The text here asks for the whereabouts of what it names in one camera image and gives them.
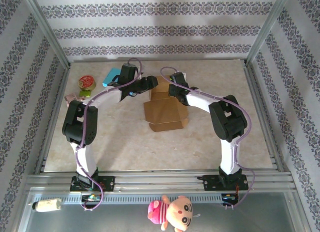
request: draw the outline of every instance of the blue block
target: blue block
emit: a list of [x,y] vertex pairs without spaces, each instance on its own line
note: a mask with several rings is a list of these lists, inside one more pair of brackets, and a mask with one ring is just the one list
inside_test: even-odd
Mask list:
[[106,76],[106,78],[103,80],[102,85],[103,85],[104,87],[108,86],[108,84],[109,84],[110,82],[112,82],[112,79],[113,79],[115,76],[120,75],[120,73],[121,73],[121,69],[112,68],[112,69],[110,70],[109,74],[108,74],[108,75]]

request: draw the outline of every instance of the white wall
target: white wall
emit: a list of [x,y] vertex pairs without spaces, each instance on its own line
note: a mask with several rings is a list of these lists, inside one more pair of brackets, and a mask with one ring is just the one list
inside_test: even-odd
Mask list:
[[320,0],[288,0],[251,67],[312,231],[320,231]]
[[246,58],[275,0],[37,0],[70,61]]
[[11,231],[64,73],[24,0],[0,0],[0,232]]

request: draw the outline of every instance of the pink plush toy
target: pink plush toy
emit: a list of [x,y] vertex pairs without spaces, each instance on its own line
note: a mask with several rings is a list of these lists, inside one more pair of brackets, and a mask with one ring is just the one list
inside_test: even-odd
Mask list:
[[185,196],[178,196],[172,203],[167,196],[162,196],[162,201],[150,203],[148,219],[154,224],[161,224],[162,231],[166,230],[169,222],[175,232],[184,232],[190,226],[192,210],[191,201]]

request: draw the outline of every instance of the red and yellow can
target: red and yellow can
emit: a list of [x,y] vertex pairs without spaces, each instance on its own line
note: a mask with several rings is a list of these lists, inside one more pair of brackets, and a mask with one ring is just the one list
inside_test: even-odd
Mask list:
[[96,82],[92,76],[86,75],[79,79],[78,86],[81,91],[93,91],[96,87]]

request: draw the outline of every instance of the marble surface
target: marble surface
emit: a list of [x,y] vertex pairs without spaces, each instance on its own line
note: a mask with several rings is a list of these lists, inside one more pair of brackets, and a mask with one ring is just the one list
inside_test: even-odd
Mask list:
[[[71,71],[64,94],[78,94],[78,79],[92,75],[97,83],[92,92],[103,89],[102,81],[111,68],[123,62],[78,62]],[[186,72],[189,86],[217,95],[234,95],[252,119],[252,131],[242,141],[240,163],[250,168],[271,168],[269,152],[240,60],[144,61],[145,75],[159,75],[163,66]],[[184,129],[153,132],[145,121],[143,103],[148,93],[127,97],[114,108],[99,111],[93,142],[94,157],[101,171],[215,169],[221,162],[221,143],[213,130],[209,113],[188,107],[189,123]],[[75,171],[73,150],[62,134],[67,105],[63,100],[44,171]]]

